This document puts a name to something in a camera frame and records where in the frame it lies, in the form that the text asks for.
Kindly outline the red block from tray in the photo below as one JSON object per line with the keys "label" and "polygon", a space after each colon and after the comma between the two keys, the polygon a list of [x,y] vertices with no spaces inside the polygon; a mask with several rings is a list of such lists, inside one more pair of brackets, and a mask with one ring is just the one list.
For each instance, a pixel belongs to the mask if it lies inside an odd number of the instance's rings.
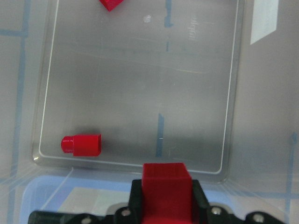
{"label": "red block from tray", "polygon": [[192,223],[192,179],[183,163],[145,163],[142,223]]}

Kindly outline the red block in box centre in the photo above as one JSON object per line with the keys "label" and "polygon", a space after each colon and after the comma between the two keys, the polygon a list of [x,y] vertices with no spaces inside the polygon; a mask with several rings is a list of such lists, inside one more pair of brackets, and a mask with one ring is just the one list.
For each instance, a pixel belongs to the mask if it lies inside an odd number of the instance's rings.
{"label": "red block in box centre", "polygon": [[99,0],[99,2],[109,11],[111,12],[115,9],[119,4],[123,2],[123,0]]}

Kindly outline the blue plastic tray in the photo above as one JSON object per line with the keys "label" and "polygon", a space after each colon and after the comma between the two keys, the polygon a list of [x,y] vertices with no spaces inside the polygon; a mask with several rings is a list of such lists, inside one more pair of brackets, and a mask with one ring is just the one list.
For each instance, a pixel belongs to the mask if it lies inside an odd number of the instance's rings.
{"label": "blue plastic tray", "polygon": [[32,180],[22,197],[19,222],[35,210],[113,214],[128,203],[131,184],[107,180],[44,175]]}

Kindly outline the clear plastic storage box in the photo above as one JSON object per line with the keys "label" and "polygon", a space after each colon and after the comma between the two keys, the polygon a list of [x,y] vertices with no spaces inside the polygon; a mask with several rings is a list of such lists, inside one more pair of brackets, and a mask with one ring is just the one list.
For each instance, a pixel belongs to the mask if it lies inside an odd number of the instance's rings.
{"label": "clear plastic storage box", "polygon": [[[99,156],[62,151],[90,134]],[[298,1],[1,1],[1,223],[40,176],[131,183],[152,162],[241,219],[298,223]]]}

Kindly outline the red block near latch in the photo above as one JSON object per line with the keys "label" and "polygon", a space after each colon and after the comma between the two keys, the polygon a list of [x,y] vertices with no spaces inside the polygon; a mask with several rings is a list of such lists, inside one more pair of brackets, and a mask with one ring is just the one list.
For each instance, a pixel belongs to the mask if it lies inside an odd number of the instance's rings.
{"label": "red block near latch", "polygon": [[78,157],[97,157],[101,153],[101,135],[73,135],[64,136],[61,149],[65,154]]}

